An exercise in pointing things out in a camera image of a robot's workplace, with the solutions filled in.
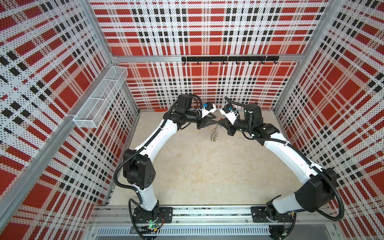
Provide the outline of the grey key organizer red handle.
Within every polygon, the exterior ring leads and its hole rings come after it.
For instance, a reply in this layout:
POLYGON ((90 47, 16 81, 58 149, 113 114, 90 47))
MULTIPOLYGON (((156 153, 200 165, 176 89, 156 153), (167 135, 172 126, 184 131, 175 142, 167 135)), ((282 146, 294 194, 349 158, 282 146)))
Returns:
POLYGON ((221 128, 222 126, 220 124, 216 124, 216 126, 212 129, 210 137, 212 142, 215 142, 218 139, 221 128))

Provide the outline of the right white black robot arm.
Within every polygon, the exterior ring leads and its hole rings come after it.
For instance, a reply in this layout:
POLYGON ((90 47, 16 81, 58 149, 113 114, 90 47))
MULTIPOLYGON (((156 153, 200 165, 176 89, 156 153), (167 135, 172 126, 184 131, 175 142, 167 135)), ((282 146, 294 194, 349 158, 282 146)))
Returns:
POLYGON ((219 124, 228 135, 242 132, 246 139, 257 141, 288 166, 302 184, 294 193, 267 202, 265 216, 268 220, 276 222, 285 213, 305 211, 317 212, 331 221, 342 220, 345 206, 336 188, 336 172, 310 160, 278 128, 265 123, 258 103, 246 105, 228 97, 225 100, 227 104, 220 110, 225 119, 219 124))

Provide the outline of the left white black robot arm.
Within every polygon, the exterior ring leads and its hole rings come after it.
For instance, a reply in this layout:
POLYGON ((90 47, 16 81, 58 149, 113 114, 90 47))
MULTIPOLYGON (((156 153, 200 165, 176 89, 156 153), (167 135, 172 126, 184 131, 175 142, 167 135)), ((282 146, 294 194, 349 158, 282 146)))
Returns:
POLYGON ((183 125, 196 124, 198 129, 202 129, 215 124, 216 110, 214 103, 203 103, 197 95, 179 95, 152 134, 135 149, 125 150, 113 180, 116 186, 136 193, 139 199, 137 209, 145 216, 146 222, 153 223, 160 216, 159 200, 152 186, 156 177, 153 165, 156 155, 183 125))

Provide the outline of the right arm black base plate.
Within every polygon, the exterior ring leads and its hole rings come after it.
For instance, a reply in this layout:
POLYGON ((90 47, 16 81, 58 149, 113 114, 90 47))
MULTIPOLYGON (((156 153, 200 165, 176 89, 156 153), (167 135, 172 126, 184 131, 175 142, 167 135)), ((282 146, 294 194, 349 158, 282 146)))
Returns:
POLYGON ((292 223, 291 213, 280 214, 266 206, 251 207, 251 216, 254 223, 292 223))

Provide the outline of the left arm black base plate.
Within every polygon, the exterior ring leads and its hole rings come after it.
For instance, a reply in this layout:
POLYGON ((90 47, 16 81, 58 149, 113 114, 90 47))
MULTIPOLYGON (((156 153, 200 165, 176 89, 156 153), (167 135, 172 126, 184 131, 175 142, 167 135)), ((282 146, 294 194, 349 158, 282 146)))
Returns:
POLYGON ((144 210, 141 207, 136 207, 133 213, 133 219, 138 224, 162 224, 171 223, 173 218, 172 207, 155 207, 152 211, 144 210))

